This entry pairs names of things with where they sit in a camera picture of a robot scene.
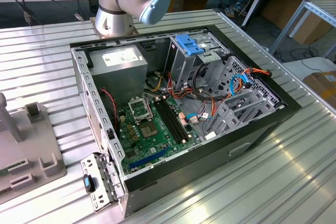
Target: red cable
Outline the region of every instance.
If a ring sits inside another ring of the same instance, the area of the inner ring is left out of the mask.
[[[112,103],[113,103],[113,107],[114,107],[114,119],[115,119],[115,126],[114,129],[117,130],[117,106],[116,103],[114,101],[114,99],[112,98],[112,96],[110,95],[109,92],[107,92],[105,89],[100,89],[101,91],[103,91],[105,94],[107,94],[109,96],[109,98],[111,99]]]

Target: blue latch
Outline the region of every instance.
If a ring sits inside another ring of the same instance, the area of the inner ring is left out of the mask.
[[[205,52],[203,48],[198,47],[196,40],[192,39],[188,34],[176,35],[177,42],[187,51],[188,55],[198,55]]]

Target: sticker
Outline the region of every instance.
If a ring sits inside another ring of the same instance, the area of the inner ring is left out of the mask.
[[[203,117],[203,118],[208,118],[208,116],[209,116],[208,113],[205,113],[205,112],[204,112],[204,113],[202,114],[202,117]]]
[[[131,48],[118,52],[103,54],[102,57],[106,66],[108,67],[139,60]]]
[[[329,81],[336,81],[336,77],[335,76],[332,76],[332,75],[327,75],[325,76]]]

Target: green circuit board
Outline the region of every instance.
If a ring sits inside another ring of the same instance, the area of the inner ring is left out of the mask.
[[[170,97],[167,98],[165,102],[176,115],[176,119],[180,122],[178,113],[180,113],[181,110],[174,99]],[[152,121],[144,120],[140,122],[139,125],[136,125],[129,106],[118,111],[119,116],[124,116],[120,126],[121,132],[119,140],[125,152],[125,158],[121,162],[125,174],[135,172],[146,166],[151,166],[163,158],[172,156],[201,142],[201,139],[189,124],[188,126],[183,126],[183,130],[188,135],[187,141],[185,141],[185,143],[175,141],[173,135],[155,108],[154,102],[149,102],[149,105],[153,114]],[[159,155],[160,157],[152,159],[153,155]],[[143,162],[146,158],[152,160],[134,167],[137,162]]]

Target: metal slotted surface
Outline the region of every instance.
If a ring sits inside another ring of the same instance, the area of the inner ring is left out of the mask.
[[[304,6],[336,27],[336,0],[309,0]]]
[[[263,69],[270,69],[273,79],[303,109],[259,147],[124,222],[334,222],[335,111],[310,95],[222,14],[213,10],[170,13],[154,26],[135,20],[141,34],[211,24]],[[79,161],[97,147],[78,96],[68,43],[97,38],[91,24],[7,29],[0,31],[0,37],[0,90],[10,97],[7,108],[15,111],[26,103],[43,103],[68,168],[65,177],[2,204],[0,219],[11,223],[120,222],[118,205],[94,214],[81,180]]]

